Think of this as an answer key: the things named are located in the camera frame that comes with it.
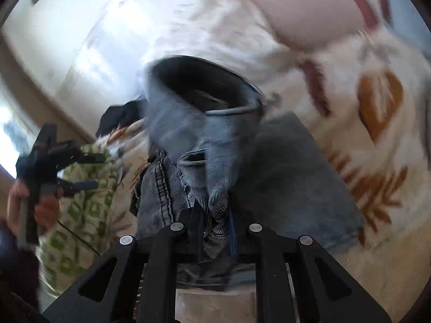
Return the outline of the person's left hand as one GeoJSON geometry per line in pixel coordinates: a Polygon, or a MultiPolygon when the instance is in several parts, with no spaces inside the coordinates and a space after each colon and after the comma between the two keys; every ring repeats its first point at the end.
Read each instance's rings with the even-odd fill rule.
{"type": "MultiPolygon", "coordinates": [[[[39,203],[34,208],[34,219],[36,223],[46,230],[51,229],[60,212],[59,200],[63,196],[63,190],[57,189],[55,192],[42,194],[39,197],[39,203]]],[[[20,232],[20,203],[23,199],[29,197],[29,189],[19,179],[12,185],[7,203],[7,225],[14,236],[20,232]]]]}

